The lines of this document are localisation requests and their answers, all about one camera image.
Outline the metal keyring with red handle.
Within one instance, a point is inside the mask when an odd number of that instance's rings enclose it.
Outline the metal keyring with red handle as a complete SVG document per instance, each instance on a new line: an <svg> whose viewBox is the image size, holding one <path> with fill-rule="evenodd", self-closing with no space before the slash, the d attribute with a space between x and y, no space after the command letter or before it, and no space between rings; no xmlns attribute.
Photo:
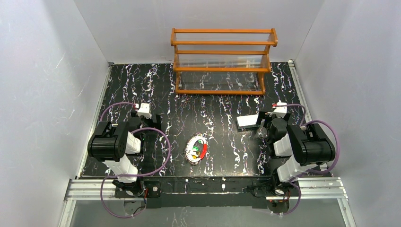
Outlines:
<svg viewBox="0 0 401 227"><path fill-rule="evenodd" d="M185 158L192 164L197 165L207 154L208 142L202 134L193 135L185 145Z"/></svg>

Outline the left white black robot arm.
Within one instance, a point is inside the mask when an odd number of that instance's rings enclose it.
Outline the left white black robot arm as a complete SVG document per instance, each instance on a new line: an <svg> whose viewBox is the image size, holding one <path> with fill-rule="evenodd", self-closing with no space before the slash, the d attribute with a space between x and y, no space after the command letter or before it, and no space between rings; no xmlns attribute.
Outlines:
<svg viewBox="0 0 401 227"><path fill-rule="evenodd" d="M118 176L119 182L135 182L135 175L139 174L139 171L130 162L128 155L143 153L145 131L131 133L142 127L161 130L161 116L155 114L147 119L131 112L127 121L116 126L109 121L100 121L88 142L88 155L107 165Z"/></svg>

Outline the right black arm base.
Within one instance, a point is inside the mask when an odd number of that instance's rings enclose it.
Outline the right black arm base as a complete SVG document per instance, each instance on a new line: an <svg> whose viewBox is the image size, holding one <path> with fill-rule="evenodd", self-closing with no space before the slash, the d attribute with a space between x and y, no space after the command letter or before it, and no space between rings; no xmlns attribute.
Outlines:
<svg viewBox="0 0 401 227"><path fill-rule="evenodd" d="M257 179L246 187L246 191L250 192L254 197L273 197L273 199L267 199L267 201L268 209L275 214L289 211L289 199L293 190L294 186L280 182L278 177L275 176L269 179Z"/></svg>

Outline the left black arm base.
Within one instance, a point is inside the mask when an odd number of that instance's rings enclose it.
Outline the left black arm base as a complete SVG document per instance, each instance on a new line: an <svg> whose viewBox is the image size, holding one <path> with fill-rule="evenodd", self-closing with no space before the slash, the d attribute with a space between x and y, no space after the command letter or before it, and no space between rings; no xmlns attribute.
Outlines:
<svg viewBox="0 0 401 227"><path fill-rule="evenodd" d="M158 181L137 180L133 183L123 183L113 180L116 186L116 198L158 198L161 194L161 184Z"/></svg>

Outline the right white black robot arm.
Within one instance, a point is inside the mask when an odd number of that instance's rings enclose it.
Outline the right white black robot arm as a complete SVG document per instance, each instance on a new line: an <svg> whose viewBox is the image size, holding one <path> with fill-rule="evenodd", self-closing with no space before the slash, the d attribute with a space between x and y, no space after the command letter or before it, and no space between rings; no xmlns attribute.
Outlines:
<svg viewBox="0 0 401 227"><path fill-rule="evenodd" d="M279 185L297 179L318 165L335 160L333 142L319 123L306 126L290 124L288 111L260 112L257 124L266 130L264 138L272 157L286 161L272 172L272 180Z"/></svg>

